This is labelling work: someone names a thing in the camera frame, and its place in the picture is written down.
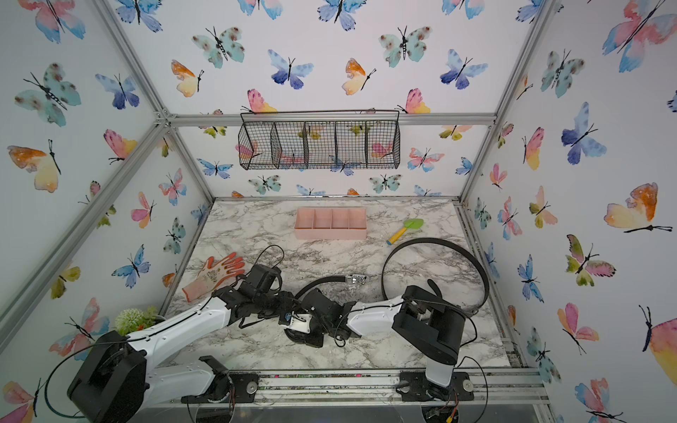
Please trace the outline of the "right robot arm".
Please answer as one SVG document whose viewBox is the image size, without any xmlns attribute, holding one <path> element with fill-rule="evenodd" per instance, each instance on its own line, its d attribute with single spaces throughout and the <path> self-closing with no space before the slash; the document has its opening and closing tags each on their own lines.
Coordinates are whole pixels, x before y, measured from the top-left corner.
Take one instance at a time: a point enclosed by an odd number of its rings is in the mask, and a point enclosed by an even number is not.
<svg viewBox="0 0 677 423">
<path fill-rule="evenodd" d="M 344 304 L 314 288 L 302 299 L 281 303 L 279 325 L 295 343 L 315 348 L 322 347 L 327 336 L 343 347 L 352 337 L 394 332 L 427 358 L 423 376 L 400 377 L 397 391 L 402 399 L 458 402 L 471 397 L 454 375 L 469 319 L 460 307 L 416 286 L 390 300 Z"/>
</svg>

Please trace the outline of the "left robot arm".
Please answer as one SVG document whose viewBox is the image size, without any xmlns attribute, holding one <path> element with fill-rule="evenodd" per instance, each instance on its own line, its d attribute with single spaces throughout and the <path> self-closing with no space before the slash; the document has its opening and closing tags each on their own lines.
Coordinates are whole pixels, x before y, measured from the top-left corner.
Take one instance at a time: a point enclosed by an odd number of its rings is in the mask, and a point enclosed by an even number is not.
<svg viewBox="0 0 677 423">
<path fill-rule="evenodd" d="M 228 369 L 211 355 L 188 365 L 164 367 L 172 355 L 232 324 L 243 329 L 247 317 L 287 324 L 298 299 L 274 289 L 280 269 L 255 265 L 238 287 L 226 286 L 189 310 L 127 336 L 111 331 L 86 347 L 88 356 L 67 389 L 76 406 L 73 419 L 127 422 L 152 405 L 180 399 L 186 405 L 251 404 L 259 377 Z"/>
</svg>

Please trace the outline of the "pink compartment storage tray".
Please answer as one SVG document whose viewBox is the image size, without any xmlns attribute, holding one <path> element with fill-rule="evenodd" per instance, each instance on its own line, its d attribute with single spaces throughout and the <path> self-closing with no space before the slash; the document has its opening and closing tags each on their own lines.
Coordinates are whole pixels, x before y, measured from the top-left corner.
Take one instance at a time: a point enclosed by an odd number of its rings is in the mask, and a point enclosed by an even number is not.
<svg viewBox="0 0 677 423">
<path fill-rule="evenodd" d="M 301 207 L 294 234 L 299 240 L 361 241 L 367 238 L 367 211 L 363 207 Z"/>
</svg>

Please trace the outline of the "black belt right coil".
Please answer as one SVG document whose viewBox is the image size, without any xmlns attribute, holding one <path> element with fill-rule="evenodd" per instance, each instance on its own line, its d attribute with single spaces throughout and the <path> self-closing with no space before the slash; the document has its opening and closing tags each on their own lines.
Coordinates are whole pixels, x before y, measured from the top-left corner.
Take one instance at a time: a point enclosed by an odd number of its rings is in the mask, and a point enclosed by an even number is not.
<svg viewBox="0 0 677 423">
<path fill-rule="evenodd" d="M 433 237 L 414 238 L 391 249 L 379 275 L 381 297 L 394 298 L 410 285 L 432 294 L 429 278 L 440 288 L 439 297 L 471 317 L 488 300 L 489 279 L 481 261 L 463 246 Z"/>
</svg>

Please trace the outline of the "green yellow toy shovel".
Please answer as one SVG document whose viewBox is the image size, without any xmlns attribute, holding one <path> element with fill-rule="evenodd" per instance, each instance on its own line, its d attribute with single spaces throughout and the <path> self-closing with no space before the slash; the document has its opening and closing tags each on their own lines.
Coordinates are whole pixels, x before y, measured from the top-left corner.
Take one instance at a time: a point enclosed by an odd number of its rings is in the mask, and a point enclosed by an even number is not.
<svg viewBox="0 0 677 423">
<path fill-rule="evenodd" d="M 423 219 L 406 220 L 403 227 L 387 240 L 388 245 L 396 243 L 407 231 L 420 229 L 424 225 Z"/>
</svg>

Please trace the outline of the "potted artificial flower plant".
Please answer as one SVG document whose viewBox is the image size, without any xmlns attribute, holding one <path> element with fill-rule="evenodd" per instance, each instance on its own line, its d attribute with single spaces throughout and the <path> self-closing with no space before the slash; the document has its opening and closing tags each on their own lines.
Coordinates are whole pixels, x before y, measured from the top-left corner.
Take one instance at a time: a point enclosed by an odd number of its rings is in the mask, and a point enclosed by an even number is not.
<svg viewBox="0 0 677 423">
<path fill-rule="evenodd" d="M 155 325 L 158 316 L 158 310 L 153 306 L 147 309 L 127 308 L 117 315 L 114 320 L 114 327 L 120 335 L 126 336 Z"/>
</svg>

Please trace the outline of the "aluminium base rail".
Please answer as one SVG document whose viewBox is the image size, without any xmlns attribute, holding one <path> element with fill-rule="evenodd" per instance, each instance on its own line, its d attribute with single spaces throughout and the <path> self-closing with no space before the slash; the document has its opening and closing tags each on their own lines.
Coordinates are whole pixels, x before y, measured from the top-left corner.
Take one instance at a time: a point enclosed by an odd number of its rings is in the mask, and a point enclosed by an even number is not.
<svg viewBox="0 0 677 423">
<path fill-rule="evenodd" d="M 367 405 L 548 405 L 545 386 L 527 368 L 460 368 L 450 385 L 434 387 L 421 369 L 230 371 L 217 379 L 228 382 L 234 399 L 198 399 L 188 384 L 172 382 L 165 368 L 152 373 L 161 396 L 151 406 L 181 404 L 238 407 L 367 406 Z"/>
</svg>

